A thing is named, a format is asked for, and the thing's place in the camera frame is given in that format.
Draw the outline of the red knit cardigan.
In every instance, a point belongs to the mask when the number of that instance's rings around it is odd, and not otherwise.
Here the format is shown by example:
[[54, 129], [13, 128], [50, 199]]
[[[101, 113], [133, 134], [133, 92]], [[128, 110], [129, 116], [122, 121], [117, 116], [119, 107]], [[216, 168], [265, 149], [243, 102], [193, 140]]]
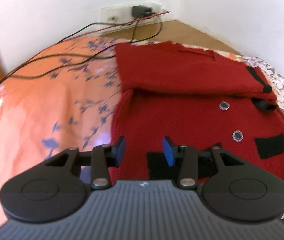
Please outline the red knit cardigan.
[[284, 180], [284, 115], [260, 68], [172, 42], [119, 44], [115, 56], [111, 135], [125, 137], [126, 152], [112, 181], [149, 179], [146, 155], [166, 136], [198, 150], [221, 144]]

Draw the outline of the black power adapter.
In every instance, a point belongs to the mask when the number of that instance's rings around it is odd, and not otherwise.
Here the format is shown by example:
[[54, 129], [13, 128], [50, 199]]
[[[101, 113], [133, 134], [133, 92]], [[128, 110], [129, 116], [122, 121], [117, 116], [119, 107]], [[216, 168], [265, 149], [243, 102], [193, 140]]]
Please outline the black power adapter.
[[152, 15], [153, 9], [144, 5], [135, 5], [131, 7], [131, 16], [133, 18], [144, 18]]

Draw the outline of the white wall socket strip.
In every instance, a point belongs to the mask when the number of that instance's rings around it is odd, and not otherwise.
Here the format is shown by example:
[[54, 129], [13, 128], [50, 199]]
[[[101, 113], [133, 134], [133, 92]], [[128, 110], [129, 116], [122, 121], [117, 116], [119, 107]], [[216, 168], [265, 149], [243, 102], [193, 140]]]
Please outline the white wall socket strip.
[[135, 2], [124, 2], [109, 5], [100, 9], [99, 21], [102, 23], [116, 24], [115, 30], [133, 27], [129, 22], [135, 19], [132, 16], [132, 7], [144, 6], [152, 9], [152, 12], [163, 12], [165, 6], [159, 0], [136, 0]]

